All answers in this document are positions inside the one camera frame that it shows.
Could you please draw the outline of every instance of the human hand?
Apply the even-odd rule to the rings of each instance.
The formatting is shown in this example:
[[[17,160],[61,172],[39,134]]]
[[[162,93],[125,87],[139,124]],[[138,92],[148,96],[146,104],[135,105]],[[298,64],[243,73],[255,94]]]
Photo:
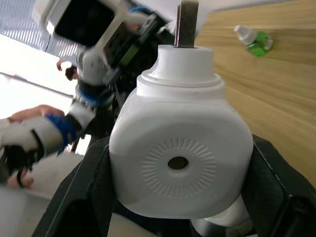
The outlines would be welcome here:
[[[35,114],[39,113],[40,116],[45,116],[45,115],[65,116],[65,113],[62,110],[59,110],[49,105],[38,105],[34,109],[38,110],[38,111],[35,111]]]
[[[24,120],[33,119],[39,116],[45,116],[48,114],[53,114],[57,116],[64,116],[65,113],[57,108],[51,107],[49,105],[38,105],[31,109],[21,110],[16,112],[12,116],[8,117],[10,123],[13,122],[23,122]]]
[[[31,189],[32,185],[34,183],[34,179],[32,177],[26,177],[26,175],[28,174],[27,170],[23,170],[22,174],[21,174],[21,182],[23,184],[23,186],[27,189]],[[18,183],[17,180],[17,175],[14,174],[12,175],[9,179],[8,179],[8,186],[11,187],[16,187],[16,188],[20,188],[20,185]]]
[[[64,60],[59,59],[59,61],[56,63],[57,69],[61,72],[63,69],[61,68],[61,64],[64,63]]]

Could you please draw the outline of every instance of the metal bracket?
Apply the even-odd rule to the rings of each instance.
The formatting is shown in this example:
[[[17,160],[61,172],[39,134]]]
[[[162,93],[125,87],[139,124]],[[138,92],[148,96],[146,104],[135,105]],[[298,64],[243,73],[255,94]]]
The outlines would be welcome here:
[[[194,48],[198,19],[198,1],[184,0],[178,6],[174,45],[178,48]]]

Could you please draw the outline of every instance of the green bottle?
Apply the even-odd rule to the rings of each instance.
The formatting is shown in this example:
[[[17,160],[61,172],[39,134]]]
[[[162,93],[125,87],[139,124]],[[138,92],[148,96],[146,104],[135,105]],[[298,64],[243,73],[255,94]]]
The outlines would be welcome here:
[[[234,28],[238,38],[246,45],[246,49],[256,57],[264,56],[272,47],[273,39],[265,32],[238,25]]]

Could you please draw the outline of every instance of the wooden table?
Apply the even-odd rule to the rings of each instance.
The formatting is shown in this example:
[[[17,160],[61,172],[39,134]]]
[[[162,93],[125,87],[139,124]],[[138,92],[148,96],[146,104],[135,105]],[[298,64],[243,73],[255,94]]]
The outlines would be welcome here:
[[[244,49],[237,24],[271,33],[264,57]],[[211,13],[196,45],[214,49],[226,98],[316,187],[316,0]]]

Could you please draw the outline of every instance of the white bottle cap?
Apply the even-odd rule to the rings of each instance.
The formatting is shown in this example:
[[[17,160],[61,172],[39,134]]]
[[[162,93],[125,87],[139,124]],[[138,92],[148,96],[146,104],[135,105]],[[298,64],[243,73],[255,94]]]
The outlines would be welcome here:
[[[221,83],[213,70],[210,48],[177,48],[159,45],[156,63],[141,78],[160,85],[175,87],[207,87]]]
[[[251,44],[257,38],[257,32],[253,28],[244,27],[242,25],[237,25],[234,28],[234,32],[238,34],[238,38],[244,44]]]

